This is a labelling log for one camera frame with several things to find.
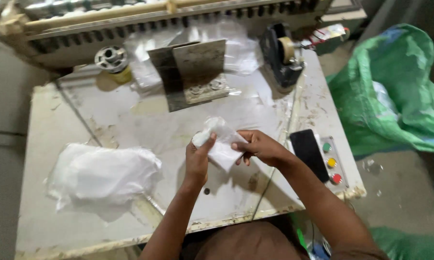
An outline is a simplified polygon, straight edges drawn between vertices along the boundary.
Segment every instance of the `white packet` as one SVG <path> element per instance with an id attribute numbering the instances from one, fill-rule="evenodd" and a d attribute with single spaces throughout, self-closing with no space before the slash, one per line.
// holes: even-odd
<path id="1" fill-rule="evenodd" d="M 92 212 L 113 221 L 130 210 L 137 194 L 150 193 L 162 179 L 161 161 L 137 148 L 108 149 L 70 143 L 47 179 L 57 211 Z"/>
<path id="2" fill-rule="evenodd" d="M 208 157 L 225 172 L 229 172 L 237 159 L 243 156 L 242 152 L 235 151 L 231 148 L 234 142 L 247 141 L 235 130 L 228 126 L 226 121 L 221 117 L 210 117 L 204 122 L 204 130 L 193 136 L 191 140 L 197 148 L 201 147 L 210 137 L 211 133 L 217 135 L 214 147 L 209 151 Z"/>

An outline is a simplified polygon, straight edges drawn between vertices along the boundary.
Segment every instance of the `smartphone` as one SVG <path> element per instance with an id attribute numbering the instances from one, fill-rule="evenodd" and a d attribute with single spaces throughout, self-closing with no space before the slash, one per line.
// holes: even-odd
<path id="1" fill-rule="evenodd" d="M 291 139 L 295 156 L 301 159 L 321 182 L 327 182 L 329 180 L 329 173 L 313 131 L 307 129 L 291 133 L 289 139 Z"/>

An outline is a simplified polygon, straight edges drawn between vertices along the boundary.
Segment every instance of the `workbench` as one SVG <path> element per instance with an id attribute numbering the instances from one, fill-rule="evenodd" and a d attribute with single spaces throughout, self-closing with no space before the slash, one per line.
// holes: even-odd
<path id="1" fill-rule="evenodd" d="M 307 128 L 315 129 L 322 137 L 334 137 L 349 184 L 345 191 L 337 195 L 342 199 L 364 196 L 366 192 L 363 182 L 318 57 L 311 50 L 304 51 L 304 57 L 307 66 L 295 91 L 283 97 L 284 101 L 293 100 L 293 105 L 274 105 L 276 108 L 273 112 L 276 115 L 272 117 L 267 112 L 268 114 L 260 116 L 261 119 L 254 122 L 254 129 L 278 135 L 281 143 L 284 143 L 288 132 Z M 142 98 L 128 86 L 113 91 L 100 91 L 94 86 L 95 78 L 93 71 L 82 70 L 58 82 L 36 86 L 34 89 L 16 242 L 17 259 L 63 259 L 147 242 L 181 183 L 185 146 L 196 132 L 196 127 L 188 129 L 186 125 L 175 121 L 188 118 L 187 111 L 194 111 L 188 120 L 200 123 L 203 123 L 208 113 L 231 113 L 215 111 L 220 104 L 226 102 L 226 98 L 234 98 L 231 99 L 234 101 L 233 106 L 239 105 L 241 109 L 244 109 L 242 106 L 245 102 L 255 102 L 253 105 L 272 102 L 263 99 L 260 93 L 268 85 L 260 69 L 247 77 L 227 75 L 229 86 L 241 90 L 239 97 L 224 97 L 195 106 L 198 108 L 195 110 L 192 107 L 169 113 L 179 115 L 167 118 L 179 126 L 170 134 L 179 134 L 168 140 L 167 147 L 155 147 L 156 150 L 153 150 L 159 153 L 164 171 L 164 180 L 158 183 L 153 196 L 157 206 L 154 207 L 145 198 L 139 197 L 135 201 L 135 209 L 140 214 L 126 213 L 106 224 L 90 213 L 56 213 L 56 202 L 46 197 L 44 182 L 58 154 L 67 143 L 88 143 L 119 149 L 148 146 L 148 142 L 167 132 L 158 131 L 158 126 L 152 125 L 154 122 L 145 125 L 137 120 L 145 112 L 148 115 L 164 112 L 167 103 L 161 94 Z M 271 122 L 275 119 L 280 120 L 279 125 L 273 126 Z M 239 121 L 244 120 L 237 117 L 233 119 L 232 126 L 238 128 Z M 176 159 L 170 161 L 170 154 L 174 154 Z M 199 196 L 187 232 L 303 209 L 302 203 L 277 170 L 266 166 L 257 158 L 251 160 L 253 163 L 250 167 L 235 167 L 228 176 L 221 175 L 217 168 L 209 165 L 205 188 L 209 188 L 211 193 L 201 193 Z"/>

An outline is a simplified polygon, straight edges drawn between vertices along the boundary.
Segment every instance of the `green sack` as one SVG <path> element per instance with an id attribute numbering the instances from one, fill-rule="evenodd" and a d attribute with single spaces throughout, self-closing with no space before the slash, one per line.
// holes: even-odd
<path id="1" fill-rule="evenodd" d="M 401 24 L 364 41 L 327 78 L 354 156 L 410 148 L 434 152 L 433 62 L 429 36 Z"/>
<path id="2" fill-rule="evenodd" d="M 374 227 L 370 231 L 391 260 L 434 259 L 434 235 L 407 234 L 388 227 Z"/>

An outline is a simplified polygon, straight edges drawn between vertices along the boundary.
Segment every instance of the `green button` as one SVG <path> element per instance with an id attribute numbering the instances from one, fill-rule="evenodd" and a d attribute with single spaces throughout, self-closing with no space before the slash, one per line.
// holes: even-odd
<path id="1" fill-rule="evenodd" d="M 323 145 L 323 151 L 325 153 L 329 152 L 331 150 L 331 145 L 329 143 L 324 143 Z"/>

